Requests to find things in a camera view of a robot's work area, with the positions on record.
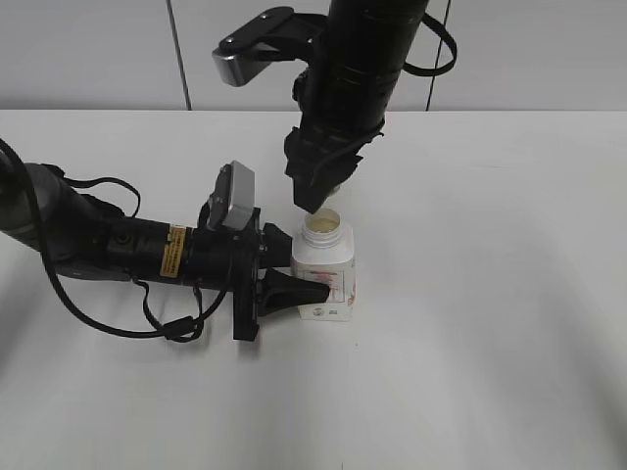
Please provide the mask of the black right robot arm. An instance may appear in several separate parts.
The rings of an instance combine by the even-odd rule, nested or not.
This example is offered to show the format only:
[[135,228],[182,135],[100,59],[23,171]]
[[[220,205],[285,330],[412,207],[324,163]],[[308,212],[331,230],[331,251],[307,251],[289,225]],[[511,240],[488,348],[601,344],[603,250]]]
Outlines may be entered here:
[[297,207],[316,212],[375,138],[425,14],[424,1],[334,1],[297,84],[299,126],[284,141]]

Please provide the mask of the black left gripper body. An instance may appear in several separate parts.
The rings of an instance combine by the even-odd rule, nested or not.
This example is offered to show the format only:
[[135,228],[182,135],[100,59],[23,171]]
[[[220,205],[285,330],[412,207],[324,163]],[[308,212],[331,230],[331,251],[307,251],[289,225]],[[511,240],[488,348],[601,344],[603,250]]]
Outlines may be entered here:
[[258,321],[259,259],[261,245],[261,209],[254,208],[245,228],[231,238],[232,318],[233,339],[254,342],[260,325]]

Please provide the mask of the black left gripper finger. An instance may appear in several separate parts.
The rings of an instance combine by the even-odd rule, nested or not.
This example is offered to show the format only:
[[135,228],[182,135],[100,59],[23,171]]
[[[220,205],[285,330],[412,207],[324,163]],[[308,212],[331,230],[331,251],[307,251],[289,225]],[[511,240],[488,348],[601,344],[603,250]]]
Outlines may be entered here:
[[273,223],[260,232],[260,268],[284,268],[291,265],[293,239]]
[[330,294],[327,284],[293,277],[273,268],[265,271],[258,287],[259,317],[285,308],[324,304]]

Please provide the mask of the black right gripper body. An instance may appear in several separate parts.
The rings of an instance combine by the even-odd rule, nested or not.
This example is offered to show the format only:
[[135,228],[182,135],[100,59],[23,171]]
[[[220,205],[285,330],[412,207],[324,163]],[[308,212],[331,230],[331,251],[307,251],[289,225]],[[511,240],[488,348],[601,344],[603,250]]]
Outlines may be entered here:
[[307,68],[294,82],[293,98],[302,112],[291,130],[293,147],[363,144],[385,122],[387,71]]

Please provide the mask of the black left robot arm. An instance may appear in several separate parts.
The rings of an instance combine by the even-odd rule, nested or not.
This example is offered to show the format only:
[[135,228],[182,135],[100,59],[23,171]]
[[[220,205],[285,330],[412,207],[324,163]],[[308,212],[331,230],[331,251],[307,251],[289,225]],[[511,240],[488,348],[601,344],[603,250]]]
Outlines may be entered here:
[[168,323],[144,305],[152,328],[135,338],[176,343],[198,339],[226,294],[233,295],[233,336],[252,341],[262,316],[325,301],[328,286],[283,273],[292,239],[272,223],[260,223],[254,203],[255,174],[239,162],[219,171],[213,193],[194,227],[126,215],[87,194],[96,180],[73,180],[50,164],[27,164],[39,205],[52,267],[59,275],[90,281],[152,282],[188,286],[195,299],[217,291],[196,316]]

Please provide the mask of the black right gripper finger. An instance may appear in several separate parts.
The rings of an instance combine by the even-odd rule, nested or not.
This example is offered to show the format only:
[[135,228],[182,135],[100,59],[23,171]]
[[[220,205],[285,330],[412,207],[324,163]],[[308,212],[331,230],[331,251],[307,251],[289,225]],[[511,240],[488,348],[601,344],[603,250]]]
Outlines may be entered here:
[[317,212],[335,188],[355,172],[364,144],[363,139],[337,139],[293,127],[285,137],[284,153],[294,204],[309,213]]

